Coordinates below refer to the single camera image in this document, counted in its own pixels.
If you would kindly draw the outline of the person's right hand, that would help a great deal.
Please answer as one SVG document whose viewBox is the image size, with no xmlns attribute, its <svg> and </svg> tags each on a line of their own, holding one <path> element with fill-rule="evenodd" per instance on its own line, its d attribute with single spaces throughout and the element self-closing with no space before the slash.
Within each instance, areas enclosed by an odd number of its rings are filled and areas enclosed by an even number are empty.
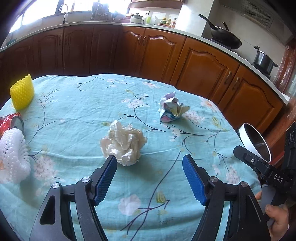
<svg viewBox="0 0 296 241">
<path fill-rule="evenodd" d="M 287 232 L 289 226 L 289 212 L 286 205 L 274 206 L 267 204 L 265 207 L 265 213 L 274 219 L 273 225 L 269 228 L 269 233 L 272 241 L 280 240 Z"/>
</svg>

